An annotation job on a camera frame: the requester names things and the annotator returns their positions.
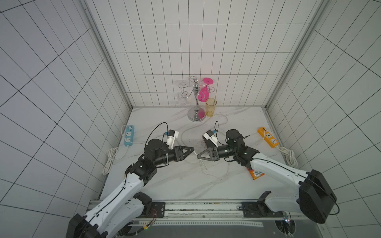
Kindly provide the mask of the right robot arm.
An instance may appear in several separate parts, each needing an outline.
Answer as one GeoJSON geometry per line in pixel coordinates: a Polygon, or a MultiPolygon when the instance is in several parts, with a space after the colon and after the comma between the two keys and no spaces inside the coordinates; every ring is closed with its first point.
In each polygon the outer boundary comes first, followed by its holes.
{"type": "Polygon", "coordinates": [[[265,191],[252,206],[242,205],[241,210],[260,217],[282,212],[302,213],[318,224],[324,224],[334,215],[332,210],[337,205],[337,197],[321,172],[300,170],[269,158],[247,146],[236,129],[227,131],[223,145],[218,144],[216,133],[209,130],[203,134],[208,157],[198,154],[198,159],[215,162],[232,157],[248,170],[270,176],[285,185],[280,192],[265,191]]]}

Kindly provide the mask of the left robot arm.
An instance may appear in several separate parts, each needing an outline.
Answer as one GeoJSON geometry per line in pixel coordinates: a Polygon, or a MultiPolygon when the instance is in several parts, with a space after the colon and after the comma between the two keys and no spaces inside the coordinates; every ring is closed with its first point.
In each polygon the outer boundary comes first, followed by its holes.
{"type": "Polygon", "coordinates": [[[179,162],[194,152],[193,147],[171,146],[152,139],[144,153],[130,165],[122,182],[96,207],[81,216],[76,214],[68,224],[67,238],[113,238],[139,216],[152,212],[152,198],[142,192],[161,165],[179,162]]]}

